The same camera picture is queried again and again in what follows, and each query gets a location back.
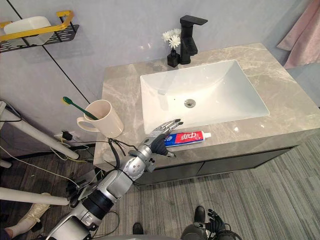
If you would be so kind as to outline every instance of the yellow shelf rail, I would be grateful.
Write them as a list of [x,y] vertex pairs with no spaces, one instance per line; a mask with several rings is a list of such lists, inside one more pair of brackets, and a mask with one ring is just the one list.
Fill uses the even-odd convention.
[[[16,33],[1,35],[0,36],[0,42],[11,40],[11,39],[19,39],[19,38],[24,38],[24,37],[28,37],[28,36],[34,36],[34,35],[46,34],[46,33],[53,33],[53,32],[64,30],[69,26],[72,18],[75,16],[74,12],[71,11],[71,10],[57,11],[56,15],[60,19],[62,19],[62,17],[64,17],[64,16],[67,16],[67,17],[65,18],[63,23],[61,23],[59,25],[46,26],[46,27],[42,27],[42,28],[38,28],[38,29],[32,29],[32,30],[27,30],[27,31],[20,31],[20,32],[16,32]],[[4,28],[5,25],[8,25],[10,23],[11,23],[11,21],[0,22],[0,28]]]

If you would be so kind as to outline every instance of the floor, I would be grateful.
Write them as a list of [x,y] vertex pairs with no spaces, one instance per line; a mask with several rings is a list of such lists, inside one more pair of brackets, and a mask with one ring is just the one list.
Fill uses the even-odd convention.
[[[83,151],[82,158],[91,155]],[[77,176],[88,172],[90,163],[59,160],[54,155],[27,160],[53,172]],[[1,186],[32,192],[65,195],[66,181],[20,163],[2,171]],[[192,222],[198,205],[212,208],[244,240],[313,240],[320,236],[320,135],[256,169],[173,181],[139,189],[132,187],[113,208],[119,227],[111,234],[132,233],[141,222],[146,234],[179,238]],[[1,213],[10,214],[2,226],[15,224],[30,204],[1,202]],[[42,217],[43,228],[19,239],[48,234],[68,206],[51,207]],[[111,232],[118,217],[109,213],[95,237]]]

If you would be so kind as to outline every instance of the white sneaker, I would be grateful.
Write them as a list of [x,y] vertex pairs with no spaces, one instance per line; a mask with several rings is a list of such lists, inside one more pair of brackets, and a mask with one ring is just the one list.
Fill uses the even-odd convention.
[[[51,196],[50,193],[43,192],[42,195]],[[36,223],[40,223],[41,216],[50,208],[49,204],[41,204],[41,203],[33,203],[30,207],[29,211],[20,219],[18,223],[20,223],[24,219],[30,219],[33,220],[34,223],[32,223],[32,226],[29,228],[32,229]]]

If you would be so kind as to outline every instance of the toothpaste tube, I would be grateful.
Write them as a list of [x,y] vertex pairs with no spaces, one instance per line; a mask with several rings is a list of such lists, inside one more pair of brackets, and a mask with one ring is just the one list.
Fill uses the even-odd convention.
[[185,144],[201,143],[205,139],[211,138],[210,132],[193,131],[169,134],[164,144],[166,147],[180,146]]

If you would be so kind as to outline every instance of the black shoe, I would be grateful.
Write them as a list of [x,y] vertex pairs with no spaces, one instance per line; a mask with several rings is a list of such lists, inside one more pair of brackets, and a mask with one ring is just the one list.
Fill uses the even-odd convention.
[[132,234],[134,235],[144,234],[144,229],[142,228],[142,225],[139,222],[136,222],[135,224],[133,224]]
[[194,211],[194,221],[204,223],[206,221],[206,210],[203,206],[197,206]]

